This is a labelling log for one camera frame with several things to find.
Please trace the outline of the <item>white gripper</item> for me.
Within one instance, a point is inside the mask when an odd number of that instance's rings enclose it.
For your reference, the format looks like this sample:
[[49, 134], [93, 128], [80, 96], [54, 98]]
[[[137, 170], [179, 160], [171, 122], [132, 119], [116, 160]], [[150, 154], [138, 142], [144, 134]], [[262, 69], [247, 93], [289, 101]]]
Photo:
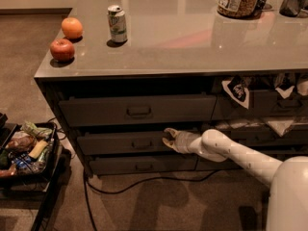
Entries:
[[178, 131], [174, 128], [166, 128], [165, 133], [170, 134], [175, 140], [170, 141], [167, 138], [162, 138], [163, 144], [174, 151], [182, 154], [197, 153], [201, 148], [201, 136], [199, 134]]

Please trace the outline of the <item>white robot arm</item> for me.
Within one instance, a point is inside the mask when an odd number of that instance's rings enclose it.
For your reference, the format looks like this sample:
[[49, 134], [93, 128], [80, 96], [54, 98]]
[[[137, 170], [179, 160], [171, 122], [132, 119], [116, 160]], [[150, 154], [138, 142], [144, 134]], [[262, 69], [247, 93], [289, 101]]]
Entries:
[[181, 154], [221, 163], [227, 159], [269, 187], [266, 231], [308, 231], [308, 157], [280, 161], [229, 139], [216, 129], [203, 134], [165, 130], [163, 143]]

